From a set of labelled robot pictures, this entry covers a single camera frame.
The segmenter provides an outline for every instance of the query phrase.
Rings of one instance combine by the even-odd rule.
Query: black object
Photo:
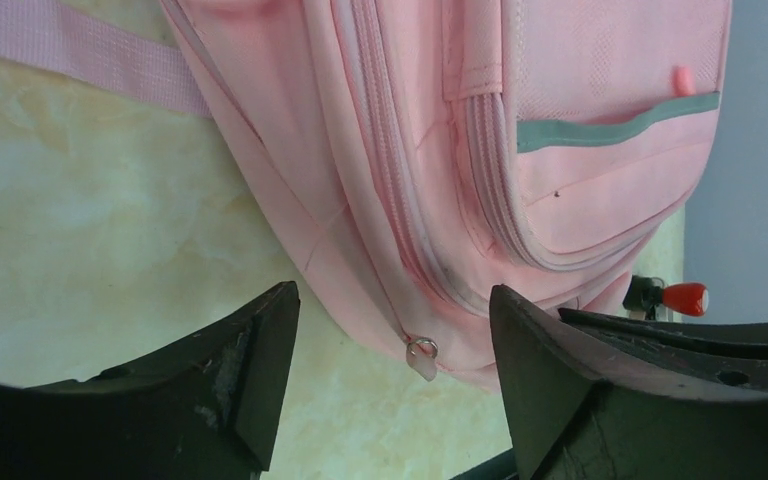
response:
[[[650,277],[631,277],[623,308],[631,312],[645,312],[647,320],[654,320],[658,305],[664,303],[664,289]]]
[[[768,323],[560,315],[494,288],[513,455],[459,478],[768,478]]]
[[[252,479],[267,470],[298,324],[294,283],[154,353],[0,385],[0,479]]]

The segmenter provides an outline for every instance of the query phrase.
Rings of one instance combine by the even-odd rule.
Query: pink strap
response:
[[[57,0],[0,0],[0,57],[205,117],[184,56]]]

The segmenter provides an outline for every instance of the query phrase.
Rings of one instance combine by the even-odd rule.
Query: gray wall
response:
[[[717,140],[685,242],[685,280],[711,294],[701,321],[768,321],[768,0],[735,1]]]

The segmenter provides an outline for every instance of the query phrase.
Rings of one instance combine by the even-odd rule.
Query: red knob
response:
[[[708,288],[701,283],[679,283],[664,289],[664,305],[678,313],[701,317],[708,310]]]

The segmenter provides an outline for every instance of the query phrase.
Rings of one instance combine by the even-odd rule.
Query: metal ring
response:
[[[437,358],[437,354],[440,352],[440,349],[437,347],[437,343],[434,340],[431,340],[430,338],[426,338],[426,337],[417,337],[411,340],[410,342],[408,342],[408,351],[411,352],[411,355],[416,355],[416,352],[413,351],[413,347],[417,345],[430,346],[432,359]]]

